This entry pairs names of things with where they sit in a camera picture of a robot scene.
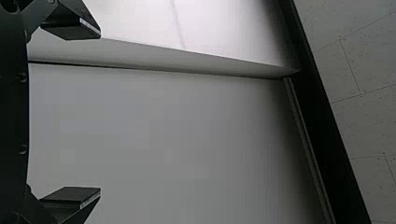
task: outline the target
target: gray wall tile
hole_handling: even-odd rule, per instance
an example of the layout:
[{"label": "gray wall tile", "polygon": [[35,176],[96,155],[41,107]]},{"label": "gray wall tile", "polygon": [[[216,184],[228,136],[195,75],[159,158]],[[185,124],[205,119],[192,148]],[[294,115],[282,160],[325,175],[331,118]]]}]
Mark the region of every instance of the gray wall tile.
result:
[{"label": "gray wall tile", "polygon": [[351,161],[372,220],[396,222],[396,185],[384,157]]},{"label": "gray wall tile", "polygon": [[396,84],[396,14],[346,37],[342,43],[363,92]]},{"label": "gray wall tile", "polygon": [[331,102],[359,94],[339,41],[315,53],[315,61]]},{"label": "gray wall tile", "polygon": [[374,222],[372,222],[372,224],[394,224],[394,222],[377,222],[377,221],[374,221]]},{"label": "gray wall tile", "polygon": [[350,158],[396,154],[396,86],[332,104],[332,110]]},{"label": "gray wall tile", "polygon": [[394,0],[295,0],[309,43],[320,49],[396,11]]}]

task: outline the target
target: black metal frame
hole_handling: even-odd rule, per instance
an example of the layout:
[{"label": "black metal frame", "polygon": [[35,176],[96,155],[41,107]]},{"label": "black metal frame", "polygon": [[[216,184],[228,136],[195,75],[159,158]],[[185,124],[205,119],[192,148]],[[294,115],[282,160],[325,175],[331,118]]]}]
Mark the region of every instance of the black metal frame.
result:
[{"label": "black metal frame", "polygon": [[371,220],[297,8],[293,0],[282,0],[279,4],[301,65],[301,71],[291,77],[291,84],[302,112],[333,220],[338,224],[369,224]]},{"label": "black metal frame", "polygon": [[[59,198],[56,211],[26,184],[29,160],[29,70],[26,45],[39,27],[66,40],[100,38],[81,0],[0,0],[0,223],[84,223],[100,189],[73,188],[80,198]],[[70,194],[70,188],[57,191]],[[76,204],[70,210],[67,205]]]}]

